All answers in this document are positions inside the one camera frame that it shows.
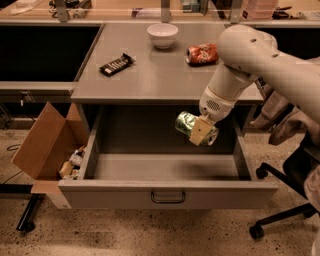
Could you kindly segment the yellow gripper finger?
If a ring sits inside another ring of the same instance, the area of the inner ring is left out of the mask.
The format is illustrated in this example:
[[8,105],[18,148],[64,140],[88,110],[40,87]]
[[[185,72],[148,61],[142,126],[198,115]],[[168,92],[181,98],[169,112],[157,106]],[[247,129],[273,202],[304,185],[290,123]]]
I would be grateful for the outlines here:
[[189,140],[196,146],[208,144],[211,139],[213,125],[203,117],[195,119]]

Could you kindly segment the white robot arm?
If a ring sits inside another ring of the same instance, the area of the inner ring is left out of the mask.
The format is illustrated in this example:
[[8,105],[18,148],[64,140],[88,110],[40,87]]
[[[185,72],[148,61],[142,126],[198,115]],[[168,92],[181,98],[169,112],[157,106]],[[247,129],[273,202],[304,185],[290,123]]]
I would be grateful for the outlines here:
[[200,98],[200,116],[190,141],[200,145],[212,134],[256,77],[262,78],[311,120],[320,122],[320,67],[277,49],[276,40],[245,25],[225,29],[217,40],[218,64]]

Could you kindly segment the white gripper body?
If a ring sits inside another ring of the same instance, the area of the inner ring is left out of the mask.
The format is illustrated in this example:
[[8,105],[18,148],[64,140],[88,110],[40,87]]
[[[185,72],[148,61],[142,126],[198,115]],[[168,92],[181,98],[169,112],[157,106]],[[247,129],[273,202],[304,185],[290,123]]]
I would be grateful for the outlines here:
[[200,98],[199,111],[204,119],[215,124],[226,118],[234,105],[234,101],[228,101],[217,96],[207,87]]

